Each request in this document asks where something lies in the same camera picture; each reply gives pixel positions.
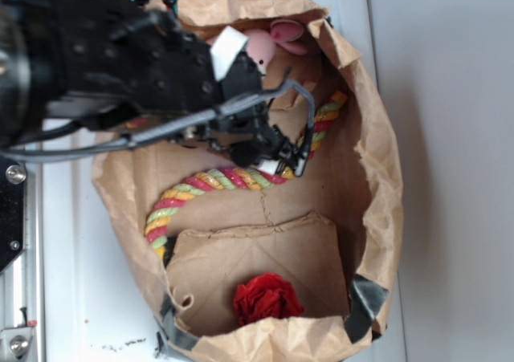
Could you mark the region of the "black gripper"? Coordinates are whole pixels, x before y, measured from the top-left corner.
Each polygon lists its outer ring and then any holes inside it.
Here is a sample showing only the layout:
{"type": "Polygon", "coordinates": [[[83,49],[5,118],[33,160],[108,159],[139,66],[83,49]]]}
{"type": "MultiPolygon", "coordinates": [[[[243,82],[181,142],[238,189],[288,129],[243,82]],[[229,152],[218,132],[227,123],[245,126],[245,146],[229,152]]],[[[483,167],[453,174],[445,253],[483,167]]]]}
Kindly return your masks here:
{"type": "Polygon", "coordinates": [[[187,147],[205,145],[224,153],[238,166],[255,166],[277,174],[287,167],[296,177],[304,173],[309,142],[292,143],[276,126],[269,124],[269,101],[295,88],[305,98],[308,92],[284,77],[278,87],[264,90],[255,62],[241,51],[221,81],[214,79],[222,99],[209,111],[196,111],[181,120],[173,138],[187,147]]]}

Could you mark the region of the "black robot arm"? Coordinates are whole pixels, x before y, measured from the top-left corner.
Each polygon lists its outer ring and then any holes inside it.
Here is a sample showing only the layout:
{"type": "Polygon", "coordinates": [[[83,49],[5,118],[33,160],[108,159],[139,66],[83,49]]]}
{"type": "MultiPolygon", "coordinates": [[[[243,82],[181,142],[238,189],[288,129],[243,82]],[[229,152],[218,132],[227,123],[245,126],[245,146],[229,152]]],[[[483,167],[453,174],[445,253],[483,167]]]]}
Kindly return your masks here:
{"type": "Polygon", "coordinates": [[[1,0],[1,154],[50,163],[160,140],[203,144],[239,166],[301,176],[314,121],[291,142],[246,35],[213,44],[182,28],[177,0],[1,0]]]}

